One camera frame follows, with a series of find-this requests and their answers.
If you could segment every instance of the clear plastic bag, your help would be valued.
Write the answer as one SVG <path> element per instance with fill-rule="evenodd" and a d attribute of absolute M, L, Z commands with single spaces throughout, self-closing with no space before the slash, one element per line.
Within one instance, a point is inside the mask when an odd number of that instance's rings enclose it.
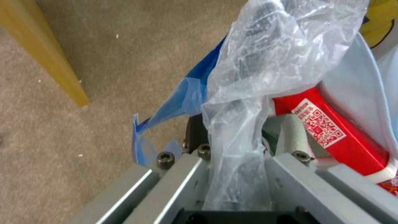
<path fill-rule="evenodd" d="M 249 0 L 207 83 L 212 148 L 204 209 L 269 208 L 261 126 L 269 99 L 316 85 L 339 64 L 368 0 Z"/>

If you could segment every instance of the black component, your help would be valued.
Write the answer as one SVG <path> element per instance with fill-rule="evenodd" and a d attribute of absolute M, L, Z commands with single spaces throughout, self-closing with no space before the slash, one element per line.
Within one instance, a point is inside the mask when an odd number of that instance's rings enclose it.
<path fill-rule="evenodd" d="M 317 224 L 309 213 L 297 212 L 220 212 L 185 211 L 181 209 L 173 224 Z"/>
<path fill-rule="evenodd" d="M 188 120 L 185 134 L 187 152 L 192 153 L 201 144 L 208 144 L 207 129 L 203 125 L 202 114 L 192 116 Z"/>

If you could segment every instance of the plastic bag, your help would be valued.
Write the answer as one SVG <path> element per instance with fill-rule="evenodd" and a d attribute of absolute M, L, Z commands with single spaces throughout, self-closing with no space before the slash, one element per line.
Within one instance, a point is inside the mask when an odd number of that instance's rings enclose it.
<path fill-rule="evenodd" d="M 151 118 L 139 123 L 138 114 L 133 116 L 131 152 L 134 162 L 149 167 L 154 163 L 158 154 L 151 142 L 144 136 L 147 129 L 181 115 L 200 114 L 201 106 L 206 101 L 207 78 L 216 65 L 223 42 L 224 40 L 181 80 L 174 93 Z M 178 159 L 182 150 L 180 147 L 176 147 L 176 142 L 171 145 L 174 146 L 173 153 Z"/>
<path fill-rule="evenodd" d="M 269 98 L 316 85 L 339 64 L 367 0 L 249 0 L 207 84 L 203 122 L 212 148 L 208 210 L 269 208 L 261 127 Z"/>

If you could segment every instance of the bolt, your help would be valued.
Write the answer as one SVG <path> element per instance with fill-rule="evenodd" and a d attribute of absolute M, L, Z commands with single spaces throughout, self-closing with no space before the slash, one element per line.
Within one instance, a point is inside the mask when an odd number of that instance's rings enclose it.
<path fill-rule="evenodd" d="M 297 160 L 299 160 L 302 163 L 308 163 L 309 161 L 311 161 L 311 157 L 303 152 L 303 151 L 294 151 L 292 152 L 292 156 L 294 156 Z"/>
<path fill-rule="evenodd" d="M 161 169 L 170 169 L 174 164 L 174 155 L 171 152 L 161 152 L 156 157 L 156 164 Z"/>
<path fill-rule="evenodd" d="M 185 152 L 185 153 L 188 152 L 188 143 L 187 143 L 187 139 L 185 139 L 185 138 L 182 141 L 182 151 Z"/>
<path fill-rule="evenodd" d="M 198 147 L 198 156 L 204 160 L 210 160 L 211 152 L 208 144 L 201 144 Z"/>

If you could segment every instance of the gray metal frame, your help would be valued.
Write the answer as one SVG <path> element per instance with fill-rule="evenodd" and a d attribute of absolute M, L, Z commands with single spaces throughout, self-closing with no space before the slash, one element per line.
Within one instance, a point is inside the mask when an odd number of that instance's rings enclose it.
<path fill-rule="evenodd" d="M 152 170 L 134 164 L 82 208 L 70 223 L 120 223 L 159 181 Z"/>
<path fill-rule="evenodd" d="M 306 208 L 325 224 L 379 223 L 290 154 L 266 160 L 270 194 L 278 210 Z"/>
<path fill-rule="evenodd" d="M 206 161 L 183 154 L 124 223 L 171 223 L 181 208 L 200 209 L 208 175 Z"/>

